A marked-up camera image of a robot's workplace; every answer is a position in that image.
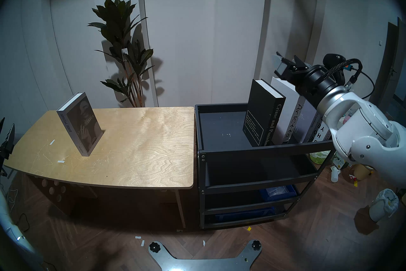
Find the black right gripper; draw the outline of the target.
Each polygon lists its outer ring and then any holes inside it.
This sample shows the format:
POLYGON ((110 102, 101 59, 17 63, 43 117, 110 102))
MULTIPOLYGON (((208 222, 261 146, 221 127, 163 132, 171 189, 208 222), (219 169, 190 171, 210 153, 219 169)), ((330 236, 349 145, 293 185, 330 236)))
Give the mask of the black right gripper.
POLYGON ((332 76, 317 83, 328 70, 323 65, 310 66, 294 55, 294 62, 284 62, 284 57, 276 51, 275 54, 275 75, 286 80, 292 85, 296 92, 317 109, 320 102, 329 92, 340 86, 332 76))

